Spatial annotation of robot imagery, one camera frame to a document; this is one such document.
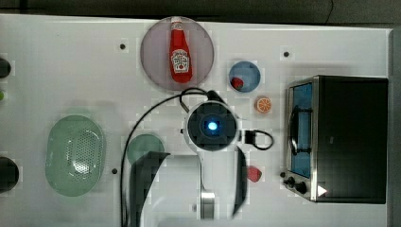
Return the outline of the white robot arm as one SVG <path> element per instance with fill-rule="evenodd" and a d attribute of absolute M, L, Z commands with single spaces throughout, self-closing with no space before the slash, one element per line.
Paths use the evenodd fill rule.
<path fill-rule="evenodd" d="M 168 219 L 233 218 L 246 200 L 246 159 L 238 121 L 220 101 L 205 101 L 184 119 L 190 152 L 166 151 L 152 134 L 129 144 L 129 195 L 124 227 L 158 227 Z"/>

